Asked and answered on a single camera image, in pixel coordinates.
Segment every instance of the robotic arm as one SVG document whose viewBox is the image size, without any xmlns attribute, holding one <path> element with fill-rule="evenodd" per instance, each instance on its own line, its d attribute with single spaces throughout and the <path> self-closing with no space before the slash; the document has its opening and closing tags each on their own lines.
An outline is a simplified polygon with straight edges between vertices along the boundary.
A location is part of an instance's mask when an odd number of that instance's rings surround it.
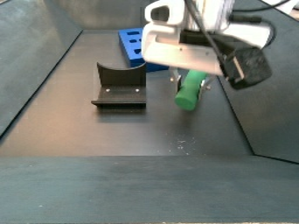
<svg viewBox="0 0 299 224">
<path fill-rule="evenodd" d="M 224 75 L 235 89 L 267 79 L 271 69 L 262 49 L 274 40 L 275 27 L 262 17 L 232 16 L 234 2 L 160 0 L 148 5 L 144 60 Z"/>
</svg>

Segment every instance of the dark gray surface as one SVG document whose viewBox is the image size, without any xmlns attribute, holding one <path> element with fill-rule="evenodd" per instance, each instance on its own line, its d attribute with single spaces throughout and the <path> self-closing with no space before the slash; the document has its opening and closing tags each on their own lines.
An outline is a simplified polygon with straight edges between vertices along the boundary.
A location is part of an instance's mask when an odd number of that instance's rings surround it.
<svg viewBox="0 0 299 224">
<path fill-rule="evenodd" d="M 96 63 L 125 67 L 115 31 L 85 31 L 0 143 L 0 156 L 248 155 L 220 84 L 194 112 L 173 104 L 168 71 L 147 74 L 147 109 L 99 111 Z"/>
<path fill-rule="evenodd" d="M 144 9 L 152 1 L 53 0 L 84 30 L 113 30 L 143 26 Z"/>
<path fill-rule="evenodd" d="M 49 0 L 0 6 L 0 135 L 80 34 Z"/>
<path fill-rule="evenodd" d="M 256 0 L 236 3 L 236 8 L 260 6 Z M 276 27 L 275 42 L 264 50 L 274 75 L 239 91 L 226 81 L 223 84 L 254 152 L 299 162 L 299 23 L 276 10 L 258 15 Z"/>
<path fill-rule="evenodd" d="M 262 157 L 1 158 L 0 179 L 3 223 L 299 220 L 299 166 Z"/>
</svg>

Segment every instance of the green object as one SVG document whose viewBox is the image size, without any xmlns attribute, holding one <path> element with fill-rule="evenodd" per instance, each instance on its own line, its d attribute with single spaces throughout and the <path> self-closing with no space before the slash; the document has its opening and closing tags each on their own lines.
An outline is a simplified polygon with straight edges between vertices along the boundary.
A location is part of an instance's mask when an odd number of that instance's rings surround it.
<svg viewBox="0 0 299 224">
<path fill-rule="evenodd" d="M 199 100 L 202 81 L 206 79 L 204 72 L 191 70 L 184 78 L 180 91 L 175 96 L 176 105 L 186 110 L 194 110 Z"/>
</svg>

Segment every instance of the hole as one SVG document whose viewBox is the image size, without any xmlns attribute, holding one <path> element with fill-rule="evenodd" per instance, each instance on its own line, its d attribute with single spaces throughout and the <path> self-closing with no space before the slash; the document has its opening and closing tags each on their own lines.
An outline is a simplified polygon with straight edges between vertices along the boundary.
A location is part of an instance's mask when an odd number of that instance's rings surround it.
<svg viewBox="0 0 299 224">
<path fill-rule="evenodd" d="M 139 54 L 141 52 L 141 49 L 135 49 L 135 54 Z"/>
<path fill-rule="evenodd" d="M 129 31 L 128 33 L 127 33 L 127 35 L 136 35 L 136 34 L 139 34 L 139 31 Z"/>
<path fill-rule="evenodd" d="M 153 21 L 167 22 L 169 18 L 169 8 L 167 6 L 152 9 L 151 18 Z"/>
</svg>

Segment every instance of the blue object with holes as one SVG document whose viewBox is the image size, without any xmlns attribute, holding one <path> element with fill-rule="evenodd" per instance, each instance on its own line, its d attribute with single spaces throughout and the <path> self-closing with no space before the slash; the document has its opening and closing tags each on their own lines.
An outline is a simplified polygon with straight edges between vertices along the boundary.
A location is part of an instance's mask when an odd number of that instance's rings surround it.
<svg viewBox="0 0 299 224">
<path fill-rule="evenodd" d="M 121 45 L 127 64 L 131 67 L 137 67 L 145 63 L 141 56 L 141 37 L 143 37 L 143 28 L 125 29 L 117 31 L 119 43 Z M 168 66 L 156 65 L 147 63 L 145 71 L 155 72 L 168 69 Z"/>
</svg>

